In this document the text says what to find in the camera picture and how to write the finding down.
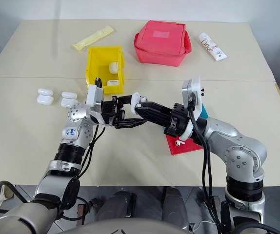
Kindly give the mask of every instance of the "white wall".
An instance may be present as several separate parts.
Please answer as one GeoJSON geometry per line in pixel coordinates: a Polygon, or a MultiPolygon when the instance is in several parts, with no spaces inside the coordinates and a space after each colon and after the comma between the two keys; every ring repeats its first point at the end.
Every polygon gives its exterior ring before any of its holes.
{"type": "Polygon", "coordinates": [[[280,0],[0,0],[0,51],[22,19],[249,22],[280,86],[280,0]]]}

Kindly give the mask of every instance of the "red box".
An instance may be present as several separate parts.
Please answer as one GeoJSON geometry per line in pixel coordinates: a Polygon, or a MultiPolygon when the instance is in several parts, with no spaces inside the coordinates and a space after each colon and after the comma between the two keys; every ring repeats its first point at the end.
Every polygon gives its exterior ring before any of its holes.
{"type": "Polygon", "coordinates": [[[185,24],[153,20],[136,34],[134,46],[140,62],[176,67],[192,51],[185,24]]]}

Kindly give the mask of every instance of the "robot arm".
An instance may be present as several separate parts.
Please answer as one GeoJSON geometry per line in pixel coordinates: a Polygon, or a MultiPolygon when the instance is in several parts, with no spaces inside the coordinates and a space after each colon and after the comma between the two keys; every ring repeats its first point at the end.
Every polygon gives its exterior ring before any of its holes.
{"type": "Polygon", "coordinates": [[[265,198],[261,166],[266,159],[266,149],[259,141],[243,136],[230,124],[199,117],[201,89],[198,79],[184,83],[184,105],[175,103],[173,109],[148,102],[147,98],[138,94],[114,96],[111,101],[103,101],[101,85],[90,85],[86,104],[79,103],[68,112],[58,153],[49,162],[35,192],[35,199],[3,215],[0,218],[0,234],[46,233],[52,223],[61,217],[63,210],[75,204],[80,187],[81,161],[92,140],[94,125],[131,128],[150,121],[165,127],[167,135],[180,136],[182,140],[188,137],[197,140],[187,111],[192,92],[197,97],[194,112],[197,125],[208,140],[211,152],[218,155],[227,167],[226,209],[230,214],[236,211],[257,213],[262,223],[265,198]],[[142,118],[125,119],[123,105],[127,103],[131,104],[132,112],[142,118]]]}

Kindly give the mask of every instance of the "table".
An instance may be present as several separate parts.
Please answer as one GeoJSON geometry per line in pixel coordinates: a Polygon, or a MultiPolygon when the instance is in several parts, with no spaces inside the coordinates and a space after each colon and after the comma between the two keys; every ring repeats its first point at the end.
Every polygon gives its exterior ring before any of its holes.
{"type": "MultiPolygon", "coordinates": [[[[182,103],[181,86],[180,80],[127,80],[125,93],[139,91],[151,101],[172,107],[182,103]]],[[[276,84],[203,81],[202,86],[210,116],[265,144],[264,184],[279,186],[280,96],[276,84]]],[[[0,78],[0,180],[39,182],[57,152],[65,125],[67,109],[60,107],[60,94],[65,90],[85,100],[86,85],[81,78],[0,78]],[[54,91],[53,105],[36,103],[40,87],[54,91]]],[[[134,129],[107,128],[80,181],[81,185],[200,186],[202,158],[202,151],[171,156],[163,129],[153,123],[134,129]]],[[[225,165],[215,155],[212,173],[214,186],[226,185],[225,165]]]]}
{"type": "Polygon", "coordinates": [[[86,49],[71,44],[109,25],[116,31],[94,45],[122,45],[125,79],[275,81],[248,23],[183,22],[193,51],[180,67],[138,62],[134,36],[145,20],[26,20],[0,55],[1,78],[85,78],[86,49]],[[216,62],[199,44],[206,32],[229,57],[216,62]]]}
{"type": "MultiPolygon", "coordinates": [[[[138,62],[133,37],[145,23],[76,19],[20,24],[0,55],[0,180],[39,182],[57,152],[66,121],[60,94],[76,92],[84,101],[87,92],[87,54],[71,44],[110,25],[116,32],[94,45],[123,46],[126,95],[138,91],[172,108],[175,102],[182,103],[183,80],[201,76],[209,116],[263,142],[268,150],[264,184],[280,185],[280,91],[249,24],[185,22],[193,52],[180,67],[169,67],[138,62]],[[229,58],[215,62],[198,43],[201,32],[208,33],[229,58]],[[38,88],[54,91],[53,105],[36,103],[38,88]]],[[[171,156],[163,129],[153,123],[108,128],[96,143],[81,185],[200,186],[202,158],[202,151],[171,156]]],[[[213,185],[224,186],[225,165],[215,155],[212,172],[213,185]]]]}

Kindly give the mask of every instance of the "yellow packet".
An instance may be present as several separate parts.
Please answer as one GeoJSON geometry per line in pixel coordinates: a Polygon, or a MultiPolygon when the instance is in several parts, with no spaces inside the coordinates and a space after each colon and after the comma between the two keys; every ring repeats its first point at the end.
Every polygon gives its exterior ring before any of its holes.
{"type": "Polygon", "coordinates": [[[81,40],[80,42],[73,44],[73,47],[77,49],[78,51],[82,50],[84,47],[89,46],[101,38],[111,34],[114,32],[114,29],[110,26],[106,26],[105,28],[95,32],[94,34],[90,35],[89,37],[85,38],[84,40],[81,40]]]}

